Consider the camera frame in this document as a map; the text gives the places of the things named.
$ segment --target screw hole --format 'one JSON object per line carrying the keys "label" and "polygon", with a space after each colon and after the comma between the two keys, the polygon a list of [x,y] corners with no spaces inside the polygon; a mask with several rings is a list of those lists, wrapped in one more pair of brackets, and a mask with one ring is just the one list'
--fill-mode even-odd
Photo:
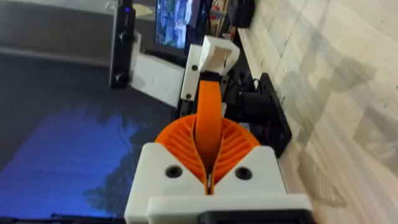
{"label": "screw hole", "polygon": [[239,167],[235,170],[235,175],[241,180],[250,180],[253,174],[246,167]]}
{"label": "screw hole", "polygon": [[182,175],[182,169],[181,169],[181,167],[179,167],[177,165],[169,166],[166,169],[166,176],[168,178],[178,178],[181,175]]}

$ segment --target orange lever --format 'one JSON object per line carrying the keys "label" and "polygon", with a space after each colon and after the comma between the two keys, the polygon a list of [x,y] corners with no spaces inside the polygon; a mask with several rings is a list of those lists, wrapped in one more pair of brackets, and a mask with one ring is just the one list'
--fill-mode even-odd
{"label": "orange lever", "polygon": [[221,144],[221,92],[218,82],[200,81],[195,143],[206,168],[213,167]]}
{"label": "orange lever", "polygon": [[[205,194],[212,194],[214,186],[259,145],[248,130],[221,116],[220,86],[210,81],[200,82],[197,114],[169,124],[155,142],[163,144],[203,183]],[[208,180],[206,169],[210,167]]]}

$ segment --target computer monitor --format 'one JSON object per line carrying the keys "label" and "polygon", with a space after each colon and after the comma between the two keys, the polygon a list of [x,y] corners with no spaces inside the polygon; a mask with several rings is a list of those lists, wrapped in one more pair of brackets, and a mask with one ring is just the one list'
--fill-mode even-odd
{"label": "computer monitor", "polygon": [[201,0],[157,0],[155,43],[185,48],[187,25],[196,26]]}

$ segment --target wooden floor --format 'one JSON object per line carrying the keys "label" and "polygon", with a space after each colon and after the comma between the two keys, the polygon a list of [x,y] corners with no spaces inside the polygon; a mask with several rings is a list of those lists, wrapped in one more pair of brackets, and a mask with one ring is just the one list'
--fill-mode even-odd
{"label": "wooden floor", "polygon": [[319,223],[398,223],[398,1],[259,0],[239,33],[294,134],[279,160]]}

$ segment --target monitor screen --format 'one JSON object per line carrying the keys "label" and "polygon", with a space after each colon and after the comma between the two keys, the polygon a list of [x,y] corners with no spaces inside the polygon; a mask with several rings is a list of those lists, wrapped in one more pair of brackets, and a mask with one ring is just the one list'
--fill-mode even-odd
{"label": "monitor screen", "polygon": [[187,25],[196,26],[200,0],[157,0],[156,44],[183,49]]}
{"label": "monitor screen", "polygon": [[0,217],[122,218],[142,145],[172,107],[106,67],[0,54]]}

